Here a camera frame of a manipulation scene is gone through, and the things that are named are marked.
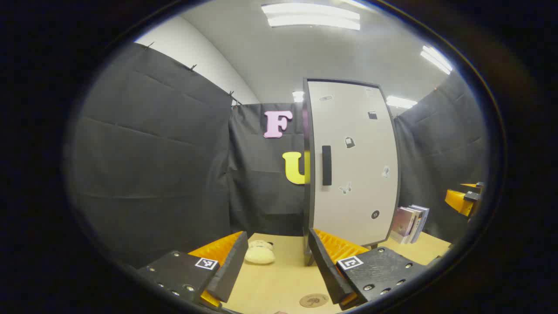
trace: stuffed toy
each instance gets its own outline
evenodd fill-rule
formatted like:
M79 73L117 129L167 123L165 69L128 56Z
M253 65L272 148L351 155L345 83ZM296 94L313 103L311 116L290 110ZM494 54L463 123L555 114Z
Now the stuffed toy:
M270 264L275 261L273 243L263 240L255 240L248 244L248 250L244 256L246 261L254 264Z

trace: table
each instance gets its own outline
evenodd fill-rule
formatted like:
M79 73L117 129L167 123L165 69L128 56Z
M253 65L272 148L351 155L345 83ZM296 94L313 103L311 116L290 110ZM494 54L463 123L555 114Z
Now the table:
M273 242L275 262L254 265L244 262L233 291L223 307L243 314L334 314L341 312L339 305L326 304L306 308L299 304L308 294L328 295L318 267L304 266L302 237L253 234L248 241ZM424 232L413 244L398 244L391 238L379 243L416 263L426 265L438 255L443 255L449 242Z

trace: black door handle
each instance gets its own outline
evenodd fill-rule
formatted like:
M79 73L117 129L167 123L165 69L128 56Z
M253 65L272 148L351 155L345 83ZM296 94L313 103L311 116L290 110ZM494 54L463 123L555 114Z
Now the black door handle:
M321 147L321 162L323 166L322 185L331 185L331 146Z

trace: ceiling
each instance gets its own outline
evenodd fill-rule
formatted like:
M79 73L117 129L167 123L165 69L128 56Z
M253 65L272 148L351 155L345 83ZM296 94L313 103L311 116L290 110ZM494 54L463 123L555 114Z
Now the ceiling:
M262 103L292 102L292 92L302 90L303 77L375 83L386 96L414 101L447 77L419 55L423 40L382 13L342 1L312 1L360 13L360 31L326 26L270 28L261 5L276 2L285 1L214 0L182 14Z

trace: stack of books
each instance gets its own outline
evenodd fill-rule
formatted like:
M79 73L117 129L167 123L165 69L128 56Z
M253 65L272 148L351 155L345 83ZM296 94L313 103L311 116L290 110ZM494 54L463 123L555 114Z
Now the stack of books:
M400 244L415 243L424 227L428 211L428 208L417 205L398 207L389 236Z

